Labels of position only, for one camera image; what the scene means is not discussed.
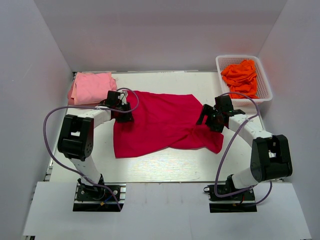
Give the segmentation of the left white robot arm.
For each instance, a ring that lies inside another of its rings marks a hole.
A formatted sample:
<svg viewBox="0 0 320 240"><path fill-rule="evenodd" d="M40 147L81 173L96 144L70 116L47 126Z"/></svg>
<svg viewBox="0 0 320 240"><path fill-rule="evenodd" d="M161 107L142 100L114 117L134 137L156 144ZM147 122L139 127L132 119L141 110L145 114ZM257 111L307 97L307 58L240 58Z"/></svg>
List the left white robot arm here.
<svg viewBox="0 0 320 240"><path fill-rule="evenodd" d="M106 187L92 158L94 130L111 120L118 123L134 120L127 96L128 91L124 88L109 91L107 98L95 108L80 115L67 114L62 122L57 149L73 163L77 172L81 173L78 183L96 200L105 196Z"/></svg>

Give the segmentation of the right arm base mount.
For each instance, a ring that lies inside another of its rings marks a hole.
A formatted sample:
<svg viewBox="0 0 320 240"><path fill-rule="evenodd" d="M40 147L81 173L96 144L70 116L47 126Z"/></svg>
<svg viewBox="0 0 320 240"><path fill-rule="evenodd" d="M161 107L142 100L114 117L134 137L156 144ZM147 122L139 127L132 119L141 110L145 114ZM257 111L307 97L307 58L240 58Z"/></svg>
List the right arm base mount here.
<svg viewBox="0 0 320 240"><path fill-rule="evenodd" d="M237 195L217 197L214 185L207 185L203 192L208 194L210 213L255 213L257 212L256 198L252 189Z"/></svg>

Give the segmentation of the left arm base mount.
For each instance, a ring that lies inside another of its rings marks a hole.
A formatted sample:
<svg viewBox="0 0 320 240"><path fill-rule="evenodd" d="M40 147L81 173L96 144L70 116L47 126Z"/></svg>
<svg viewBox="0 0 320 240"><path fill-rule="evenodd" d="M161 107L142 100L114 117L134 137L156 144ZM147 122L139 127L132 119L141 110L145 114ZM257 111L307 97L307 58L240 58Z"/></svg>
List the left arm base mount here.
<svg viewBox="0 0 320 240"><path fill-rule="evenodd" d="M73 212L120 212L115 195L120 208L124 206L126 198L126 184L112 183L106 185L112 193L105 188L85 186L77 184L73 202Z"/></svg>

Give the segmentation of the crimson red t shirt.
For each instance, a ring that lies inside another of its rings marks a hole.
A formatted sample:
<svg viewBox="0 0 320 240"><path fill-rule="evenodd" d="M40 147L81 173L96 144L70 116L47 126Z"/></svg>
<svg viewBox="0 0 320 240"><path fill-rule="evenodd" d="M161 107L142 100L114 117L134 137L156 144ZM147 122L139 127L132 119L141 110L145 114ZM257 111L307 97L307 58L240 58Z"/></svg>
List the crimson red t shirt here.
<svg viewBox="0 0 320 240"><path fill-rule="evenodd" d="M113 125L116 158L141 157L165 148L207 148L218 154L224 136L197 125L203 105L192 95L129 92L127 101L135 109L133 121Z"/></svg>

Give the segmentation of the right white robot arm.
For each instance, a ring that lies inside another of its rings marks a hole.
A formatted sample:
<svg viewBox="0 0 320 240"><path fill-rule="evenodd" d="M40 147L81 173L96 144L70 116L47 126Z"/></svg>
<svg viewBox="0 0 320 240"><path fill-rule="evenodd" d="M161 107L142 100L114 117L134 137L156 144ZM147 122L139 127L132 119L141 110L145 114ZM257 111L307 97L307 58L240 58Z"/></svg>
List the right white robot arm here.
<svg viewBox="0 0 320 240"><path fill-rule="evenodd" d="M248 168L227 177L222 190L213 187L218 198L238 199L245 191L261 182L286 178L292 175L293 166L288 139L274 135L258 126L241 109L234 109L228 93L215 98L215 105L203 105L197 125L205 124L213 132L224 128L234 132L233 139L241 137L250 147Z"/></svg>

